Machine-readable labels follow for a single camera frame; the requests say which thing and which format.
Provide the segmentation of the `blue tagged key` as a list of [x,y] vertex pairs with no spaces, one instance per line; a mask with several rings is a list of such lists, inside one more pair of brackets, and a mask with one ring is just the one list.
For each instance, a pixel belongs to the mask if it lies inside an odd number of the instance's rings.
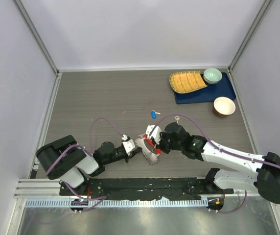
[[151,111],[151,117],[152,117],[153,119],[156,119],[157,116],[160,115],[160,114],[161,114],[161,113],[156,112],[156,111],[154,111],[154,110]]

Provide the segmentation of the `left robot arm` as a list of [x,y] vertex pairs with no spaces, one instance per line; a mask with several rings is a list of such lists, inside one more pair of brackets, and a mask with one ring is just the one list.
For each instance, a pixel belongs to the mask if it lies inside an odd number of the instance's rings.
[[36,157],[50,180],[58,179],[64,189],[70,188],[76,195],[83,195],[88,189],[87,176],[98,176],[108,164],[120,160],[129,162],[140,152],[141,148],[126,135],[120,146],[106,141],[93,153],[68,135],[39,148]]

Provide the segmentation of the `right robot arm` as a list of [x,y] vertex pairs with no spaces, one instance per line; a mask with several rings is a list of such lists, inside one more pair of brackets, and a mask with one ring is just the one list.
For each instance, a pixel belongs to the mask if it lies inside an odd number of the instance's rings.
[[190,135],[176,122],[168,124],[164,131],[158,130],[153,137],[158,149],[166,154],[176,150],[190,159],[230,168],[230,171],[218,168],[209,171],[204,181],[209,193],[220,189],[246,190],[280,204],[279,155],[272,152],[256,155],[231,149],[203,136]]

